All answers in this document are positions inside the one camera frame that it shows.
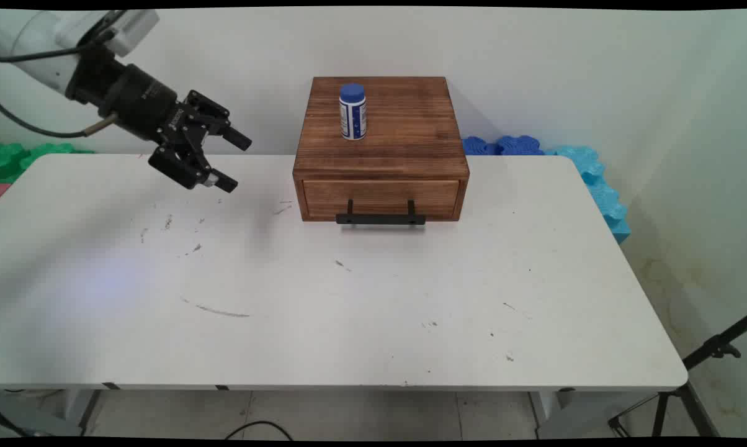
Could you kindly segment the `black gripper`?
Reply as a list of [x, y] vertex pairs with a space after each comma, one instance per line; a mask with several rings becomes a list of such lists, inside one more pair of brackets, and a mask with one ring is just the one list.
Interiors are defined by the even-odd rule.
[[108, 48], [87, 49], [79, 56], [65, 97], [97, 107], [101, 118], [115, 114], [115, 124], [144, 141], [161, 145], [148, 164], [186, 189], [217, 187], [233, 192], [237, 180], [212, 168], [204, 151], [195, 149], [197, 133], [187, 138], [187, 129], [219, 136], [246, 151], [252, 140], [236, 130], [230, 112], [214, 100], [191, 90], [178, 94], [133, 63], [124, 65]]

